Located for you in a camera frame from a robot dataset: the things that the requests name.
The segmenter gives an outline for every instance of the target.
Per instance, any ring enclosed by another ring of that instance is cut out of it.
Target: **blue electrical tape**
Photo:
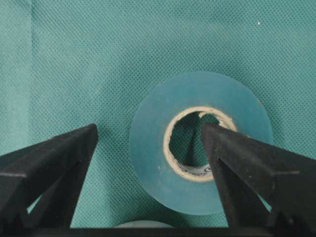
[[[130,155],[144,189],[175,211],[206,215],[223,211],[209,165],[181,164],[169,150],[175,123],[185,115],[213,114],[219,125],[272,144],[267,113],[240,82],[211,72],[176,76],[141,103],[130,130]]]

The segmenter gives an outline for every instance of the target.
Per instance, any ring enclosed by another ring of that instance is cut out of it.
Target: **green fabric background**
[[[316,157],[314,0],[0,0],[0,154],[94,122],[99,144],[73,227],[225,225],[222,213],[156,202],[129,159],[139,103],[190,71],[242,82],[265,106],[275,144]]]

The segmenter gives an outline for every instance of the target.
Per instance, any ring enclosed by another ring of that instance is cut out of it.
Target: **hole in tape roll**
[[[201,142],[201,126],[205,122],[218,124],[214,115],[206,114],[202,118],[199,112],[186,115],[175,124],[169,149],[174,158],[188,166],[205,166],[208,164]]]
[[[200,141],[200,126],[203,122],[217,123],[237,131],[233,120],[222,111],[208,106],[196,106],[177,114],[169,123],[163,137],[163,153],[171,168],[183,178],[195,182],[213,180]],[[194,156],[195,143],[200,147],[197,149],[197,156]]]

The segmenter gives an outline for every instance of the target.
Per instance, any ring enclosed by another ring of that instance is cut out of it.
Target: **dotted fabric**
[[[314,0],[2,0],[0,154],[94,122],[73,227],[226,225],[223,213],[177,213],[142,189],[129,158],[134,113],[166,79],[214,71],[256,94],[277,146],[315,158],[315,12]]]

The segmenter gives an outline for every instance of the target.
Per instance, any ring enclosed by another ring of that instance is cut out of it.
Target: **roll of tape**
[[[268,144],[273,143],[272,128],[256,96],[217,73],[176,76],[141,103],[130,130],[130,155],[140,183],[175,211],[206,215],[223,210],[209,165],[184,165],[169,149],[174,125],[193,112],[213,114],[220,126]]]
[[[172,228],[172,226],[158,221],[131,221],[115,228]]]

